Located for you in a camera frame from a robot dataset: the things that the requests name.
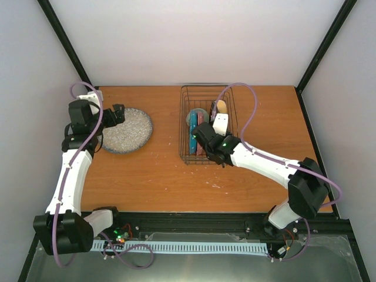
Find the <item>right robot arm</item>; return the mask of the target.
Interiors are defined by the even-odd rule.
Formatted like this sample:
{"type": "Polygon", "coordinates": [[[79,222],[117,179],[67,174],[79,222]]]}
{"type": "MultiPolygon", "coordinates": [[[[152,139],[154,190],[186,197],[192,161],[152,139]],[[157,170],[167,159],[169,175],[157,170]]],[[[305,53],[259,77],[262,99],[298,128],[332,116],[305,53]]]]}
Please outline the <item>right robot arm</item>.
{"type": "Polygon", "coordinates": [[[313,219],[324,204],[329,186],[318,163],[310,158],[288,160],[242,143],[231,134],[221,135],[212,125],[202,123],[191,130],[193,139],[203,148],[206,157],[221,166],[235,166],[267,177],[288,191],[288,198],[273,207],[267,224],[285,229],[298,219],[313,219]]]}

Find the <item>black mosaic rim plate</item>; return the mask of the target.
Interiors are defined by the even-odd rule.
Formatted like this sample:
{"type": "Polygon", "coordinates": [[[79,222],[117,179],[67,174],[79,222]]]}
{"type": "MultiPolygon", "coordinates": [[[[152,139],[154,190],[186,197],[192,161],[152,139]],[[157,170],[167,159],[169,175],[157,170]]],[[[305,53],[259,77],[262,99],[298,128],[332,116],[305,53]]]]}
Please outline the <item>black mosaic rim plate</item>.
{"type": "Polygon", "coordinates": [[[213,112],[215,111],[215,105],[216,105],[216,101],[214,100],[214,101],[212,101],[211,102],[211,107],[210,107],[210,117],[212,116],[212,114],[213,114],[213,112]]]}

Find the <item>grey speckled plate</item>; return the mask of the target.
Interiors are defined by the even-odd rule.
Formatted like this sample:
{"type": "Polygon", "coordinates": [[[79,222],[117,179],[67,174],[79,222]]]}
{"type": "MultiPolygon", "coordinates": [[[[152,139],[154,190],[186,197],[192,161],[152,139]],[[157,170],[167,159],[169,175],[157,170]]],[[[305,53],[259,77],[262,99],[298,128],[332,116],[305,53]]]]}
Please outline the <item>grey speckled plate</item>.
{"type": "Polygon", "coordinates": [[[125,108],[125,121],[103,130],[102,147],[111,153],[132,153],[144,146],[152,133],[153,123],[146,112],[125,108]]]}

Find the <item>teal dotted plate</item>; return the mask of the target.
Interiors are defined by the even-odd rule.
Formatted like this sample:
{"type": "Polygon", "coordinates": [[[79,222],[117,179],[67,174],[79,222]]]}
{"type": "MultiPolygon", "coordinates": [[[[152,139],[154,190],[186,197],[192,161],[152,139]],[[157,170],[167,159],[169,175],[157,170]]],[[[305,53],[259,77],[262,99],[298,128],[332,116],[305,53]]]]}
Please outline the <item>teal dotted plate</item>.
{"type": "Polygon", "coordinates": [[[194,155],[197,149],[197,141],[192,131],[197,126],[197,112],[191,110],[189,114],[189,154],[194,155]]]}

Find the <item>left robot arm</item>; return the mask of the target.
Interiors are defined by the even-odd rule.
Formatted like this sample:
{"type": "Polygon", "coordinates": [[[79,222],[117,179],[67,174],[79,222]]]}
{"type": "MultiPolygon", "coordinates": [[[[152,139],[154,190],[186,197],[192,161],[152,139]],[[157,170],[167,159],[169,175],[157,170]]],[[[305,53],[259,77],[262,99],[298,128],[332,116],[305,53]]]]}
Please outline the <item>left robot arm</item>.
{"type": "Polygon", "coordinates": [[[69,104],[68,113],[58,184],[45,214],[33,220],[36,236],[50,256],[88,252],[100,232],[113,237],[122,229],[116,207],[100,207],[84,217],[81,198],[98,138],[104,129],[125,121],[125,107],[103,109],[99,101],[78,99],[69,104]]]}

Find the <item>pink dotted plate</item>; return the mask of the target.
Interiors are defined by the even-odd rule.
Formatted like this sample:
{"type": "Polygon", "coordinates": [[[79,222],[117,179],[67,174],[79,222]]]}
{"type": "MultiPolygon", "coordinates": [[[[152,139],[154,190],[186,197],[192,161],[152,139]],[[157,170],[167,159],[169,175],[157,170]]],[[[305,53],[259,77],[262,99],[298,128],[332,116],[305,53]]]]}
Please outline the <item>pink dotted plate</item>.
{"type": "MultiPolygon", "coordinates": [[[[204,122],[204,113],[201,111],[197,112],[197,124],[200,125],[201,123],[204,122]]],[[[202,154],[203,148],[202,146],[198,143],[197,144],[197,149],[196,149],[196,155],[199,156],[202,154]]]]}

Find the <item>yellow mug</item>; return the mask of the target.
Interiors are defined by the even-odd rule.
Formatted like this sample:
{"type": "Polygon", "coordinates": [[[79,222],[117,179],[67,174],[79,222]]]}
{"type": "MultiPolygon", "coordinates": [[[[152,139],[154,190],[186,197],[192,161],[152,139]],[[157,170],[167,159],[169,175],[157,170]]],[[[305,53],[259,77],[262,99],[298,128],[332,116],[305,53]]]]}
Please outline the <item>yellow mug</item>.
{"type": "Polygon", "coordinates": [[[228,113],[227,104],[224,100],[219,100],[216,104],[217,113],[228,113]]]}

